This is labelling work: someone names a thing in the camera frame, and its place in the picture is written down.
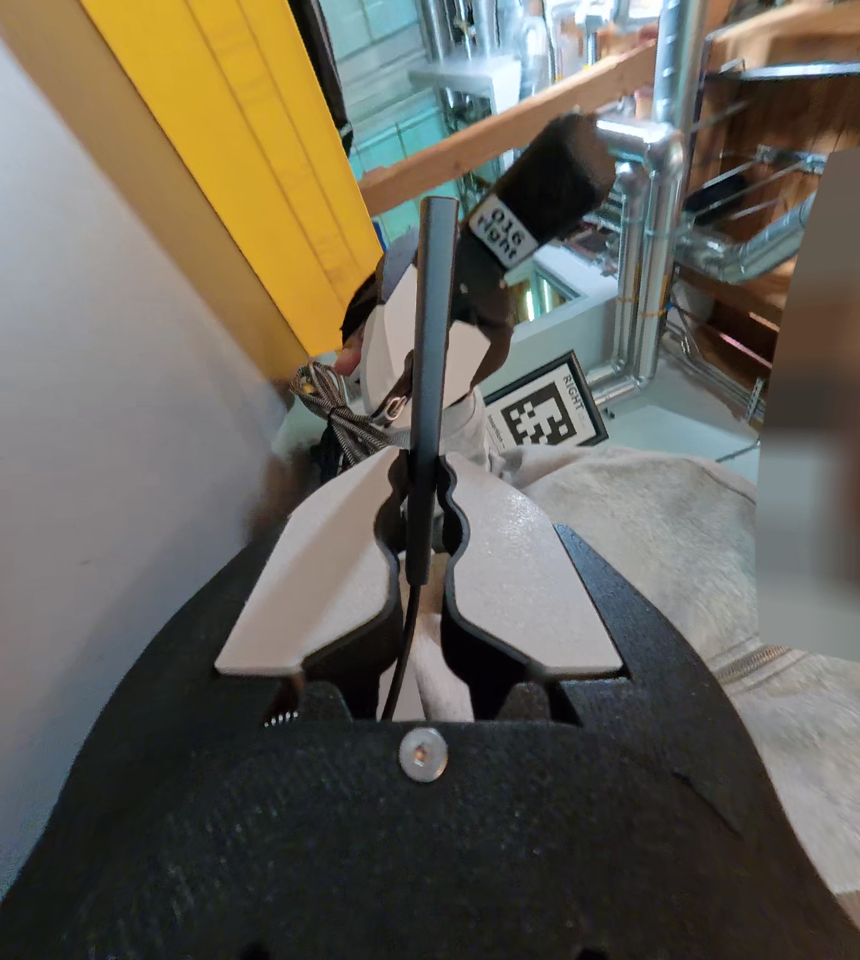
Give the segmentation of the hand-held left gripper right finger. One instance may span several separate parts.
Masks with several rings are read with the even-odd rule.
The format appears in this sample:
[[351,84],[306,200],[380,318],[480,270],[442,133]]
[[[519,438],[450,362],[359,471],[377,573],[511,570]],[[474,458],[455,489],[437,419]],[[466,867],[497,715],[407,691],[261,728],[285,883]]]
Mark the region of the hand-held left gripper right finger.
[[447,609],[455,625],[542,680],[617,674],[623,660],[546,512],[460,454],[447,454]]

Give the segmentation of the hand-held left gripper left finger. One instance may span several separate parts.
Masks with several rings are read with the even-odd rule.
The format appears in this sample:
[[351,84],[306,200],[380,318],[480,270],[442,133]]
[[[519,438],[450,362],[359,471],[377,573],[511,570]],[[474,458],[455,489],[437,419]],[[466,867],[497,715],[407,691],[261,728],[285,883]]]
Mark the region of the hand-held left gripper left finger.
[[404,452],[379,452],[296,507],[216,658],[221,676],[379,699],[403,628],[404,487]]

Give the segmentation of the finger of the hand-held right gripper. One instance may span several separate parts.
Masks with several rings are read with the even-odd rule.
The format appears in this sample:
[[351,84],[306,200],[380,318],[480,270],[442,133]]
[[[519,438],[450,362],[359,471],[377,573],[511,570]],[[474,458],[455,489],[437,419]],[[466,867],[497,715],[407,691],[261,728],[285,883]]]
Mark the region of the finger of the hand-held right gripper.
[[364,327],[364,409],[378,409],[405,372],[414,347],[417,281],[400,281]]
[[454,320],[451,324],[444,374],[444,410],[472,393],[474,379],[489,347],[489,339],[477,326],[462,320]]

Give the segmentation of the grey usb hub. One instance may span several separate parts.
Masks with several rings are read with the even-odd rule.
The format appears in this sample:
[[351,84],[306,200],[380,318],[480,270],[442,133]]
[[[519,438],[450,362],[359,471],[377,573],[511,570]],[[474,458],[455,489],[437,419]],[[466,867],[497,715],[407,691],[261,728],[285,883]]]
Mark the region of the grey usb hub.
[[424,198],[420,207],[405,559],[410,590],[399,655],[382,721],[392,720],[396,711],[412,650],[420,594],[429,582],[431,569],[458,213],[459,205],[451,198]]

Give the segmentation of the wooden handrail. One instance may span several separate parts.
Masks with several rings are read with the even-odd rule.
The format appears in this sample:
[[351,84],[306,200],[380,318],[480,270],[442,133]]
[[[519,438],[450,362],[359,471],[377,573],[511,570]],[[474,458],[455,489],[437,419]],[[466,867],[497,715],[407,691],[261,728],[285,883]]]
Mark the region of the wooden handrail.
[[526,147],[557,116],[591,114],[648,86],[654,59],[655,42],[640,43],[400,162],[367,172],[359,187],[369,215],[378,217],[511,150]]

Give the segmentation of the framed black white marker sign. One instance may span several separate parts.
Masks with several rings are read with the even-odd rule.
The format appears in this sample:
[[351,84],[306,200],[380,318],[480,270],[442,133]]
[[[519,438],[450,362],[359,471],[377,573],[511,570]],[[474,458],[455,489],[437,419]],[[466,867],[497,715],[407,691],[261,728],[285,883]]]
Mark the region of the framed black white marker sign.
[[523,447],[593,447],[608,439],[604,417],[570,350],[484,398],[486,434],[505,453]]

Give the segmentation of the silver metal pipes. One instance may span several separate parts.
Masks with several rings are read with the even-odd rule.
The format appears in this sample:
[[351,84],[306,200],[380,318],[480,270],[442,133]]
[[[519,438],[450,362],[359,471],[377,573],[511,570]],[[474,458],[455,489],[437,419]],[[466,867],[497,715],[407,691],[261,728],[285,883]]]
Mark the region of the silver metal pipes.
[[598,120],[608,151],[621,161],[623,189],[612,371],[595,377],[605,413],[636,398],[656,373],[661,326],[690,172],[690,129],[706,59],[709,2],[664,2],[655,50],[649,120],[615,114]]

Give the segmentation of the grey sweatshirt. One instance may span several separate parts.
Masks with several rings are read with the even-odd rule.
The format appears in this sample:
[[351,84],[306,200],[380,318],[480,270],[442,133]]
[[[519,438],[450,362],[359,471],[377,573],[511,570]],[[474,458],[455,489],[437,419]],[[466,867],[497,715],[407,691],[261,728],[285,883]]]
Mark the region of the grey sweatshirt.
[[604,443],[486,438],[482,395],[446,409],[440,449],[570,527],[668,618],[736,706],[797,837],[860,928],[860,663],[760,641],[756,487],[709,460]]

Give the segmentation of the yellow plastic bin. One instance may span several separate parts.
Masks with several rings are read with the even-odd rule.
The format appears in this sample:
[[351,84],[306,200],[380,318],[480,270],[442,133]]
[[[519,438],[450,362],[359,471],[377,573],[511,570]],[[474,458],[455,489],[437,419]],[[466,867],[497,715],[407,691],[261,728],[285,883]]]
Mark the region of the yellow plastic bin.
[[234,340],[270,379],[335,349],[381,248],[289,2],[81,6],[268,295]]

